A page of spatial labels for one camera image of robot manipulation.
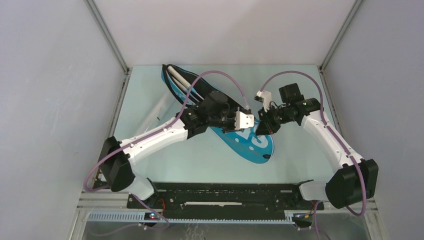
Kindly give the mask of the blue racket bag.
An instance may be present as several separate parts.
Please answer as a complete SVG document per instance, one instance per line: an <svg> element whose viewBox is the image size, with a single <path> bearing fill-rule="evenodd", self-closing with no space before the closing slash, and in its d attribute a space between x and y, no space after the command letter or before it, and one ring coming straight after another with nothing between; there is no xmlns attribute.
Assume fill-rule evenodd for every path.
<svg viewBox="0 0 424 240"><path fill-rule="evenodd" d="M163 64L161 70L161 79L163 69L166 66L172 66L175 69L183 69L174 64ZM193 87L194 91L200 94L203 98L212 91L221 91L219 88L208 83L204 78L200 78ZM187 101L186 106L194 105L198 103L191 95ZM274 140L270 135L255 134L255 130L258 127L259 121L256 119L253 128L243 129L236 132L222 133L220 129L216 127L210 127L210 129L224 142L226 143L235 153L239 156L255 164L264 164L268 162L274 153Z"/></svg>

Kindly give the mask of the blue racket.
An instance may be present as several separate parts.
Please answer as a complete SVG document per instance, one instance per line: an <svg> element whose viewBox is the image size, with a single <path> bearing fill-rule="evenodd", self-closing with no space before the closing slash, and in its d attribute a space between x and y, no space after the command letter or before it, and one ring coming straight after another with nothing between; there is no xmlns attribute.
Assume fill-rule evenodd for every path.
<svg viewBox="0 0 424 240"><path fill-rule="evenodd" d="M181 91L183 91L184 93L187 93L191 84L180 73L178 73L172 66L168 66L166 69L168 73L170 74L171 80L180 88ZM198 94L194 89L192 89L192 92L190 93L190 95L198 101L204 100L204 98L200 94Z"/></svg>
<svg viewBox="0 0 424 240"><path fill-rule="evenodd" d="M187 91L197 76L196 73L169 66L162 71L163 82L180 104L185 101Z"/></svg>

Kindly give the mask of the white shuttlecock tube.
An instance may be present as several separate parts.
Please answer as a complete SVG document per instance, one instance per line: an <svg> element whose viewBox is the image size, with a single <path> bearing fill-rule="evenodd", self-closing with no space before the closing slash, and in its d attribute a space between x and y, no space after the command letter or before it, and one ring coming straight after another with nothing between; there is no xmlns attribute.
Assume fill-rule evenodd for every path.
<svg viewBox="0 0 424 240"><path fill-rule="evenodd" d="M173 104L173 97L169 93L165 93L148 113L147 117L142 121L134 135L144 134L153 128L157 127L161 119Z"/></svg>

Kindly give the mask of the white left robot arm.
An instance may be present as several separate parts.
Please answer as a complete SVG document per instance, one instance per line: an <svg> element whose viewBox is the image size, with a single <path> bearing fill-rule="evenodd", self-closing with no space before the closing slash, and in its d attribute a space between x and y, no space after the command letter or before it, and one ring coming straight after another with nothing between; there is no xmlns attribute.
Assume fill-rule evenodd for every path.
<svg viewBox="0 0 424 240"><path fill-rule="evenodd" d="M232 98L213 90L197 103L185 103L174 117L148 132L121 140L108 137L98 160L105 187L112 192L129 191L145 208L153 208L158 194L151 180L135 173L138 162L171 144L203 134L209 127L235 132L236 118L242 111Z"/></svg>

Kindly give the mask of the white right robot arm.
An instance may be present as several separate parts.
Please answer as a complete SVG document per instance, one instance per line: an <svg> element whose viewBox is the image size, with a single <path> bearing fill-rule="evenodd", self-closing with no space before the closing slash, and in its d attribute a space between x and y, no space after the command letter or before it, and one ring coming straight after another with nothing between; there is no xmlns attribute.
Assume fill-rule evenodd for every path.
<svg viewBox="0 0 424 240"><path fill-rule="evenodd" d="M274 106L269 91L256 93L255 100L262 103L256 135L272 135L281 125L296 122L322 149L334 173L327 182L299 183L299 190L290 196L291 204L304 209L311 201L327 201L341 209L373 198L379 171L377 163L353 150L329 122L321 103L316 98L304 98L296 83L279 88L279 94L283 104Z"/></svg>

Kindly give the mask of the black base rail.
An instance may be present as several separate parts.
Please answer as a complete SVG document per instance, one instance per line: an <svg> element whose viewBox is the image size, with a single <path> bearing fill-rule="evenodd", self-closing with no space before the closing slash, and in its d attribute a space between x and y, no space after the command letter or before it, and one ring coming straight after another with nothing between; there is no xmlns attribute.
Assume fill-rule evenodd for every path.
<svg viewBox="0 0 424 240"><path fill-rule="evenodd" d="M298 183L155 182L147 205L177 219L285 220L288 211L311 212Z"/></svg>

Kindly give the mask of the aluminium frame post right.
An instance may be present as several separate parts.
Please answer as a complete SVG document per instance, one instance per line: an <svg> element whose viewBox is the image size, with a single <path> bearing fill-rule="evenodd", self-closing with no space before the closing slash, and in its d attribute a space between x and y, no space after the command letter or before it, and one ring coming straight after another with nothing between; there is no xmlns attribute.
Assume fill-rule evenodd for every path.
<svg viewBox="0 0 424 240"><path fill-rule="evenodd" d="M327 51L321 65L319 66L320 71L323 73L325 69L328 67L329 63L331 62L335 52L337 51L340 43L342 42L344 36L348 32L350 26L352 25L355 17L357 16L358 12L360 11L362 5L364 4L365 0L355 0L353 2L352 7L350 8L346 18L344 19L339 31L337 32L329 50Z"/></svg>

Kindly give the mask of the aluminium frame post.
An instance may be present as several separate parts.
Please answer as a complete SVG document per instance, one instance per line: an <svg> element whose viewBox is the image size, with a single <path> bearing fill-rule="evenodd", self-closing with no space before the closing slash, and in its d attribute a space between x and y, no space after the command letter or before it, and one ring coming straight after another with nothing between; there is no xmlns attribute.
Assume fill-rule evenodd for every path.
<svg viewBox="0 0 424 240"><path fill-rule="evenodd" d="M352 25L355 17L357 16L358 12L360 11L362 5L364 4L365 0L355 0L353 2L352 7L350 8L346 18L344 19L339 31L337 32L329 50L327 51L321 65L319 66L320 71L323 73L325 69L328 67L329 63L331 62L335 52L337 51L340 43L342 42L344 36L348 32L350 26Z"/></svg>
<svg viewBox="0 0 424 240"><path fill-rule="evenodd" d="M108 44L109 48L111 49L115 59L117 60L118 64L120 65L120 68L122 69L123 73L125 75L128 75L130 72L130 67L124 60L124 56L122 52L120 51L97 3L95 0L84 0L89 12L91 13L95 23L97 24L101 34L103 35L106 43Z"/></svg>

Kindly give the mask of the aluminium frame post left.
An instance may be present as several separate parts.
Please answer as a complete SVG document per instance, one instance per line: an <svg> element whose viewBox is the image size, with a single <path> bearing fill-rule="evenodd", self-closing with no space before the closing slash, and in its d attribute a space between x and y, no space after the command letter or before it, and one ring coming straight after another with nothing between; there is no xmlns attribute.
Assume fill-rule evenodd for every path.
<svg viewBox="0 0 424 240"><path fill-rule="evenodd" d="M111 49L115 59L117 60L118 64L120 65L120 68L122 69L123 73L125 75L128 75L130 72L130 67L124 60L124 56L122 52L120 51L97 3L95 0L84 0L89 12L91 13L95 23L97 24L101 34L103 35L106 43L108 44L109 48Z"/></svg>

